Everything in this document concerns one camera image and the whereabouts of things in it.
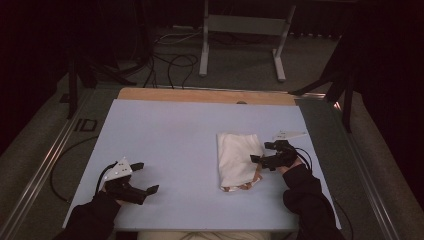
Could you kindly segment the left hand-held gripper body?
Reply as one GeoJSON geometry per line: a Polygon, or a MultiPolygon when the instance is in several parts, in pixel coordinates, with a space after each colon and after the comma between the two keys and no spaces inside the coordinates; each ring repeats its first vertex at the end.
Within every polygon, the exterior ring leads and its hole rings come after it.
{"type": "Polygon", "coordinates": [[[123,157],[112,165],[103,177],[106,193],[115,200],[142,205],[147,195],[144,190],[130,185],[132,173],[131,163],[123,157]]]}

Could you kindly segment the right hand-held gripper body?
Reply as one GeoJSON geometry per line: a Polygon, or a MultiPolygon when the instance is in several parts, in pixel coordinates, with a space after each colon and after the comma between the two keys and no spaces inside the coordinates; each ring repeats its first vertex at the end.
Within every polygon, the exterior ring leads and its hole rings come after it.
{"type": "Polygon", "coordinates": [[[277,144],[277,148],[274,150],[275,154],[264,157],[263,167],[274,171],[281,166],[291,166],[297,158],[304,160],[297,148],[289,143],[290,139],[303,136],[306,136],[305,132],[280,130],[272,141],[277,144]]]}

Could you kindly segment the white baby bodysuit brown trim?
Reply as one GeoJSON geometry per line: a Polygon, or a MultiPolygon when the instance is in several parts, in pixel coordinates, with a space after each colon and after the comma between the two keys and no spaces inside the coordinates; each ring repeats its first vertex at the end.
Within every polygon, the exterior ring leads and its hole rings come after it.
{"type": "Polygon", "coordinates": [[[222,191],[249,190],[263,179],[261,167],[251,161],[252,155],[263,155],[256,134],[219,133],[217,149],[222,191]]]}

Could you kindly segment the person's right hand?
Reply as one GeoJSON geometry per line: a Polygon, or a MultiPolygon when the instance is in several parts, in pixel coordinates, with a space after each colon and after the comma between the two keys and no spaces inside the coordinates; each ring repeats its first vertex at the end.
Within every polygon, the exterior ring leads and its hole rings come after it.
{"type": "Polygon", "coordinates": [[[302,161],[299,158],[297,158],[291,166],[289,166],[289,167],[281,166],[281,167],[278,167],[277,170],[278,170],[279,173],[285,174],[287,171],[293,169],[294,167],[296,167],[298,165],[302,165],[302,164],[303,164],[302,161]]]}

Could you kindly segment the light blue mat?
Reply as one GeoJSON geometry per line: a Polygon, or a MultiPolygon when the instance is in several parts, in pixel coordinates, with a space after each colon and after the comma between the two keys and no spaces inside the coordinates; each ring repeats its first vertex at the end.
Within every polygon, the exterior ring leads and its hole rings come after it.
{"type": "Polygon", "coordinates": [[[291,131],[291,145],[313,155],[297,106],[116,100],[72,203],[89,202],[102,170],[125,158],[144,165],[131,185],[158,191],[141,205],[123,206],[118,230],[292,231],[298,219],[283,204],[282,177],[265,170],[251,189],[224,192],[217,148],[220,133],[255,134],[266,143],[291,131]]]}

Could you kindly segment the black angled stand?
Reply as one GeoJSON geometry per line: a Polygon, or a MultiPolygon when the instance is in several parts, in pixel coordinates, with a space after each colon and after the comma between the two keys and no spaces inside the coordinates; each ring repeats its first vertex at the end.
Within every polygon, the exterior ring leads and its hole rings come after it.
{"type": "Polygon", "coordinates": [[[347,39],[346,36],[342,36],[320,78],[305,87],[290,91],[291,95],[302,96],[322,85],[331,83],[331,86],[324,98],[327,102],[336,103],[340,99],[341,95],[344,94],[342,124],[349,133],[351,133],[350,116],[356,61],[354,48],[355,44],[347,39]]]}

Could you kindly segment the black tripod stand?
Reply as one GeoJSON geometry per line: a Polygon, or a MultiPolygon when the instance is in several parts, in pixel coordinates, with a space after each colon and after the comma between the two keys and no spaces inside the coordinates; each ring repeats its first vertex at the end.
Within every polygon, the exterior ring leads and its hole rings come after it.
{"type": "Polygon", "coordinates": [[[71,119],[78,109],[77,79],[80,78],[83,85],[87,85],[89,88],[94,88],[97,84],[92,69],[105,74],[124,86],[135,86],[134,82],[126,80],[117,73],[114,73],[87,54],[84,54],[81,50],[71,49],[68,51],[68,119],[71,119]]]}

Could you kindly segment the white metal stand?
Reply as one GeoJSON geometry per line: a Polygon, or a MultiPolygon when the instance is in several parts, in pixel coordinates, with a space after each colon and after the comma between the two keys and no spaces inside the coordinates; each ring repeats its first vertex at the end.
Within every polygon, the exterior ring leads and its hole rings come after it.
{"type": "Polygon", "coordinates": [[[203,41],[199,75],[205,77],[208,74],[210,32],[257,34],[280,37],[278,47],[272,50],[272,57],[277,80],[279,82],[284,82],[286,80],[286,74],[283,67],[282,52],[295,10],[296,5],[294,3],[290,4],[288,12],[283,19],[217,15],[209,13],[209,0],[204,0],[203,41]]]}

